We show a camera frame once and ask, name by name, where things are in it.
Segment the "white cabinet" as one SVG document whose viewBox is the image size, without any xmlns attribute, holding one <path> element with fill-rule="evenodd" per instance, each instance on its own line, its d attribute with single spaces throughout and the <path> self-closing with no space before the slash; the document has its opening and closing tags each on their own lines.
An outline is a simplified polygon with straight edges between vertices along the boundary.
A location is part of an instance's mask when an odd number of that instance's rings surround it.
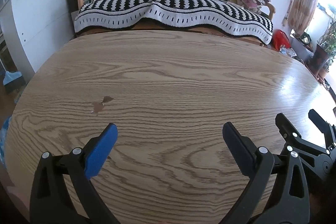
<svg viewBox="0 0 336 224">
<path fill-rule="evenodd" d="M 1 7 L 1 29 L 26 81 L 75 36 L 67 0 L 7 0 Z"/>
</svg>

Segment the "potted green plant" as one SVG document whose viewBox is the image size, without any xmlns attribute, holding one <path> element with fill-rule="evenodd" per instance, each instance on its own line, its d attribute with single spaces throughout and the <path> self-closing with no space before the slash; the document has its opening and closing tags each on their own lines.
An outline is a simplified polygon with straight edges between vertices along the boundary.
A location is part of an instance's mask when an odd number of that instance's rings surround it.
<svg viewBox="0 0 336 224">
<path fill-rule="evenodd" d="M 317 76 L 321 69 L 329 70 L 335 59 L 335 23 L 320 37 L 308 68 Z"/>
</svg>

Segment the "black white striped sofa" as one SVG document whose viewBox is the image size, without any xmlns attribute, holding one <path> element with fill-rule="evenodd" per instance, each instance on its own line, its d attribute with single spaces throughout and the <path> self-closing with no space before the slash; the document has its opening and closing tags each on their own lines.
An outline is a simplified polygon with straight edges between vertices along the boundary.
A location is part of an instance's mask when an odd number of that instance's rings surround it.
<svg viewBox="0 0 336 224">
<path fill-rule="evenodd" d="M 220 29 L 233 37 L 254 37 L 269 44 L 272 20 L 229 0 L 90 0 L 74 20 L 76 33 L 87 28 L 128 28 L 151 19 L 175 28 L 201 25 Z"/>
</svg>

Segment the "red plastic bag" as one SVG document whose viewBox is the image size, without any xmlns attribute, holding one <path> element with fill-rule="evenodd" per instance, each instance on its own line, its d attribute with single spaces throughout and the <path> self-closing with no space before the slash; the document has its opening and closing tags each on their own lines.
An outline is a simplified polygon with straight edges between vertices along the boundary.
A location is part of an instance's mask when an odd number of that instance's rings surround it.
<svg viewBox="0 0 336 224">
<path fill-rule="evenodd" d="M 282 48 L 290 48 L 290 42 L 286 33 L 282 30 L 277 29 L 272 36 L 272 44 L 277 51 Z"/>
</svg>

